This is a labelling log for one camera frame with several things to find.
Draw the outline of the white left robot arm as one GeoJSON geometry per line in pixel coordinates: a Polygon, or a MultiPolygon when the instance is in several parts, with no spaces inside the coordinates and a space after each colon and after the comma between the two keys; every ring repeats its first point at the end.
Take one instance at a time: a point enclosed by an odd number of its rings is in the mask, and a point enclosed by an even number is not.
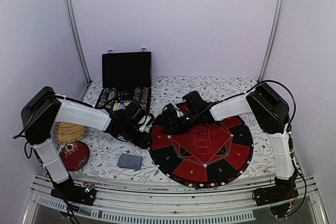
{"type": "Polygon", "coordinates": [[[58,184],[58,192],[67,200],[73,200],[78,195],[78,188],[69,181],[70,175],[51,140],[54,125],[64,122],[89,127],[147,148],[150,144],[149,127],[154,116],[135,102],[117,111],[96,109],[45,86],[22,108],[21,119],[23,129],[13,138],[26,139],[42,166],[58,184]]]}

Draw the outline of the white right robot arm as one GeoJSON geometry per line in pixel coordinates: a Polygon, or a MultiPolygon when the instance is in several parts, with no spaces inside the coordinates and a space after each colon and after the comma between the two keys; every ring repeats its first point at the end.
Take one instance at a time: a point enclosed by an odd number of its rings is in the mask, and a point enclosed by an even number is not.
{"type": "Polygon", "coordinates": [[[184,115],[173,104],[166,105],[161,113],[163,132],[167,135],[184,134],[196,124],[210,124],[232,116],[252,113],[260,129],[267,134],[276,164],[276,179],[281,182],[271,190],[276,201],[291,194],[289,180],[296,179],[297,167],[293,160],[294,147],[291,138],[291,122],[295,116],[288,103],[271,87],[275,80],[263,80],[249,90],[221,101],[204,101],[197,91],[183,97],[190,112],[184,115]]]}

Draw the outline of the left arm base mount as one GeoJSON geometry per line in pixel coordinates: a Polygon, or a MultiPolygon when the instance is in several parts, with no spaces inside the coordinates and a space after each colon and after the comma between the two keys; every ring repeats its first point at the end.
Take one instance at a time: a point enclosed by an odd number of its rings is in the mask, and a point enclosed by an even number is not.
{"type": "Polygon", "coordinates": [[[75,185],[72,178],[61,183],[53,183],[50,195],[62,199],[66,202],[75,202],[82,205],[93,206],[97,191],[95,185],[84,182],[81,185],[75,185]]]}

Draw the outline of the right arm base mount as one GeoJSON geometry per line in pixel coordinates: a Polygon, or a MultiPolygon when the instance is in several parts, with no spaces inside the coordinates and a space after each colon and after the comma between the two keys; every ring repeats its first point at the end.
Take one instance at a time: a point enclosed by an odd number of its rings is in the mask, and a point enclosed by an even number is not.
{"type": "MultiPolygon", "coordinates": [[[[252,198],[257,206],[279,203],[290,200],[299,195],[295,184],[296,176],[293,175],[288,180],[275,177],[275,184],[271,187],[257,188],[252,193],[252,198]]],[[[293,209],[293,203],[280,204],[270,207],[271,214],[277,219],[288,217],[293,209]]]]}

